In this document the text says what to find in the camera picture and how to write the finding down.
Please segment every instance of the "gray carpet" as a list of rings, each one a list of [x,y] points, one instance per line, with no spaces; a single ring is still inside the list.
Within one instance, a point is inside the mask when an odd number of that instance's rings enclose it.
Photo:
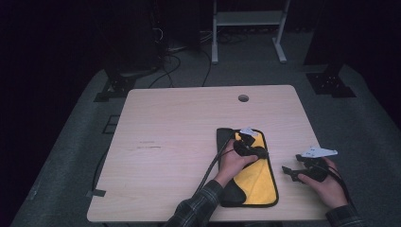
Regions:
[[[361,75],[348,66],[341,69],[340,77],[357,97],[314,94],[305,73],[323,67],[303,66],[311,37],[311,33],[284,34],[282,45],[287,64],[277,60],[271,35],[251,35],[243,43],[220,45],[219,63],[212,66],[205,86],[294,86],[320,145],[339,151],[340,155],[333,160],[360,214],[370,226],[399,226],[401,132],[372,96]],[[203,49],[210,55],[210,44]],[[171,73],[173,85],[201,86],[209,67],[206,55],[184,51],[175,56],[181,59],[181,66]],[[166,58],[166,70],[176,63],[175,59]],[[163,73],[138,79],[135,88],[148,88]],[[112,98],[109,102],[94,102],[106,80],[104,71],[100,71],[88,84],[12,226],[102,226],[86,219],[91,202],[86,194],[92,188],[97,164],[113,139],[112,134],[103,133],[104,127],[111,115],[121,113],[125,101]],[[163,78],[153,87],[169,85],[168,78]],[[284,226],[318,227],[328,223],[291,221],[284,222]]]

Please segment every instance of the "wooden table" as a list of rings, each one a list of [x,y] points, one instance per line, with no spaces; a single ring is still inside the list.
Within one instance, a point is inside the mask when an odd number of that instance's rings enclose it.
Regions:
[[[240,95],[249,101],[238,100]],[[190,198],[216,155],[216,129],[264,132],[279,192],[270,208],[218,207],[211,221],[324,219],[328,210],[282,166],[319,143],[289,85],[168,88],[130,91],[87,218],[96,222],[168,220]],[[215,166],[209,176],[212,179]]]

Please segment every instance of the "flannel shirt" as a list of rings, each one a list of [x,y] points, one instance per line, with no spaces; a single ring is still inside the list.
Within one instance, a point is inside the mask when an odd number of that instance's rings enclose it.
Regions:
[[[327,212],[326,217],[333,227],[367,226],[352,205],[337,207]]]
[[[180,202],[174,216],[165,227],[207,226],[210,217],[218,207],[223,187],[216,181],[208,182],[191,199]]]
[[[174,216],[164,227],[205,227],[210,217],[218,207],[222,195],[221,185],[212,180],[191,199],[180,202]],[[327,220],[333,227],[361,227],[366,226],[364,220],[357,214],[351,205],[345,205],[333,209],[326,214]]]

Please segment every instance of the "right hand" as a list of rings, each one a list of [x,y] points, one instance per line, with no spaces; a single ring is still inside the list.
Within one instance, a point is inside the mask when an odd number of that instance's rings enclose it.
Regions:
[[[244,166],[257,161],[256,155],[240,156],[234,151],[234,139],[231,139],[223,151],[220,162],[220,170],[215,178],[215,181],[220,183],[222,187],[238,174]]]
[[[326,157],[323,157],[323,159],[329,166],[336,169],[336,165],[331,160]],[[299,174],[298,178],[312,187],[318,193],[324,204],[331,209],[348,204],[342,187],[332,176],[328,175],[321,183],[307,177],[304,174]]]

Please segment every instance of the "yellow cloth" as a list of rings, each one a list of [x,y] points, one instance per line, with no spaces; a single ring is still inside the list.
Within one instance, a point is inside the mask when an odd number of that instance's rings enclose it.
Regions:
[[[255,141],[252,147],[265,148],[261,133],[258,133],[253,138]],[[235,134],[235,139],[240,139],[238,133]],[[269,162],[266,159],[259,159],[242,169],[234,177],[234,181],[247,196],[243,204],[270,204],[277,200],[274,180],[270,173]]]

